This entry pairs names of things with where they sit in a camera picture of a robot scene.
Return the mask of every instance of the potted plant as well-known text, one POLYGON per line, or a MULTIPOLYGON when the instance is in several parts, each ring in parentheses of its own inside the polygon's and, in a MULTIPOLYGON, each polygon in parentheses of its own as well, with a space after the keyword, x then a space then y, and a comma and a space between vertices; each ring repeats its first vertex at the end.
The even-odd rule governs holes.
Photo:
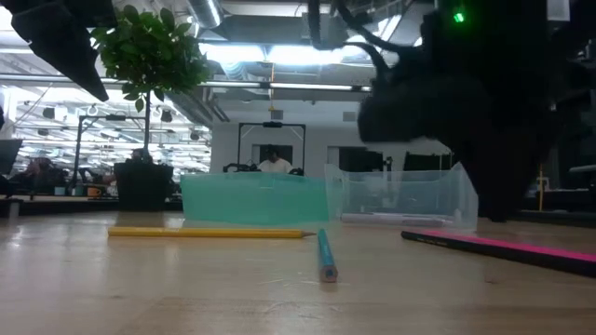
MULTIPOLYGON (((207 58, 198 40, 187 32, 191 23, 177 24, 170 10, 159 16, 127 5, 116 10, 118 25, 113 30, 96 28, 91 33, 100 52, 106 76, 122 81, 122 93, 135 101, 138 112, 145 109, 149 128, 151 92, 163 101, 165 93, 190 93, 210 75, 207 58)), ((123 209, 160 210, 164 206, 172 167, 149 162, 145 138, 145 164, 115 164, 118 196, 123 209)))

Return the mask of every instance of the teal plastic container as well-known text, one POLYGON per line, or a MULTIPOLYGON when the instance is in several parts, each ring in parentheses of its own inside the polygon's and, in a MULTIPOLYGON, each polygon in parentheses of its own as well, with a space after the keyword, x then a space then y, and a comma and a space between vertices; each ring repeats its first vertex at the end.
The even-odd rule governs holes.
POLYGON ((281 173, 182 175, 184 217, 259 226, 329 220, 325 181, 281 173))

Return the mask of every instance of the wooden table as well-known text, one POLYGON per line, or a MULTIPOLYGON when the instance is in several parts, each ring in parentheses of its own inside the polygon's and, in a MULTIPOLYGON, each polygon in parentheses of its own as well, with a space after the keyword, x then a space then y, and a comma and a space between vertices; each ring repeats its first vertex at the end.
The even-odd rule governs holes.
MULTIPOLYGON (((103 212, 0 226, 2 334, 596 334, 596 280, 403 241, 328 231, 320 284, 304 240, 107 239, 181 213, 103 212)), ((596 230, 481 222, 478 235, 596 252, 596 230)))

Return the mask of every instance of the yellow pencil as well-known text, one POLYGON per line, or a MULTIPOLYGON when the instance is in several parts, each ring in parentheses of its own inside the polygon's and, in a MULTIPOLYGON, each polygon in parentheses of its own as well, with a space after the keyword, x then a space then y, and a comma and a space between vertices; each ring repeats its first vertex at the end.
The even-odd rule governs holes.
POLYGON ((216 228, 143 228, 109 227, 109 236, 138 237, 233 237, 233 238, 303 238, 315 233, 298 229, 216 229, 216 228))

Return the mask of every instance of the computer monitor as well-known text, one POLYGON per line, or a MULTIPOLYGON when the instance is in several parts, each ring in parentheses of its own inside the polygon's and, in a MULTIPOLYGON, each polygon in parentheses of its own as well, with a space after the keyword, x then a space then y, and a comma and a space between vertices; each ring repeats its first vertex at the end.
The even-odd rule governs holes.
POLYGON ((0 174, 9 174, 19 154, 22 140, 0 140, 0 174))

